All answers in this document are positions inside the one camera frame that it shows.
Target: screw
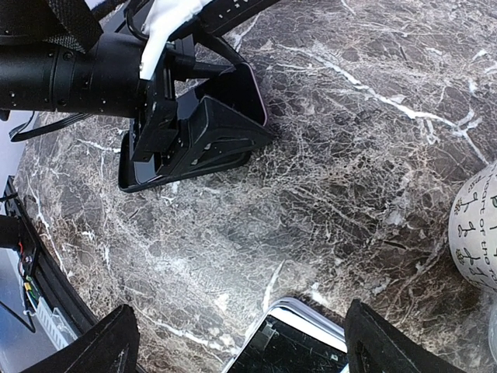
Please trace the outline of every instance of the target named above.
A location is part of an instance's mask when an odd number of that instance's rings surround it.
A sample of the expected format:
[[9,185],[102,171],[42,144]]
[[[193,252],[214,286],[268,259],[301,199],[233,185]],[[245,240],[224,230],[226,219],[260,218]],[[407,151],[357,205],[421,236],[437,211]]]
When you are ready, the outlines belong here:
[[71,60],[73,57],[74,57],[74,55],[73,55],[73,53],[72,53],[72,52],[65,52],[65,53],[64,53],[64,59],[65,59],[66,61]]

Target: white tape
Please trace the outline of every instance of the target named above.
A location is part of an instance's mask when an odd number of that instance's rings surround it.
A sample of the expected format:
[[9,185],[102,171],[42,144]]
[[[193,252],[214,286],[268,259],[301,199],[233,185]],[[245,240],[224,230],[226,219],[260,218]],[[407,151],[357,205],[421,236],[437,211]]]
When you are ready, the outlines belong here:
[[213,0],[155,0],[144,24],[149,36],[141,56],[140,78],[151,80],[168,38]]

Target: white ceramic mug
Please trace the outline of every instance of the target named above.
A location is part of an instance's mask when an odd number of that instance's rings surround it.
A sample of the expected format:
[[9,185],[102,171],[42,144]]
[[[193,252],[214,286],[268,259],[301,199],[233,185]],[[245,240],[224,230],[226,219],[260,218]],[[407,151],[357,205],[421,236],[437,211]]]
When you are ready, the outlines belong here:
[[464,278],[497,292],[497,162],[459,191],[450,212],[449,243]]

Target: cracked screen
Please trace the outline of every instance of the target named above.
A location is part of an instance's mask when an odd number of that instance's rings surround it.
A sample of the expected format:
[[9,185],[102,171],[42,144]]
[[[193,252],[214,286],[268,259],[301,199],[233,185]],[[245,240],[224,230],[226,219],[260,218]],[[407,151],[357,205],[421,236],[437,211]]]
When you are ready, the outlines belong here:
[[340,373],[346,353],[269,315],[229,373]]

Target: dark marble surface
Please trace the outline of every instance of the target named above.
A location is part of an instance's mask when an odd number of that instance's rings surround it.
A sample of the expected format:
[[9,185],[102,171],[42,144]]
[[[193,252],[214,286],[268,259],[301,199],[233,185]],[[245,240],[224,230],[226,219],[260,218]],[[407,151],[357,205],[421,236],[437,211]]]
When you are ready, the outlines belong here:
[[278,136],[246,167],[126,195],[127,121],[27,145],[16,184],[90,308],[135,307],[151,372],[220,371],[284,295],[339,315],[360,298],[492,371],[492,300],[458,274],[447,223],[497,158],[495,3],[283,0],[229,39]]

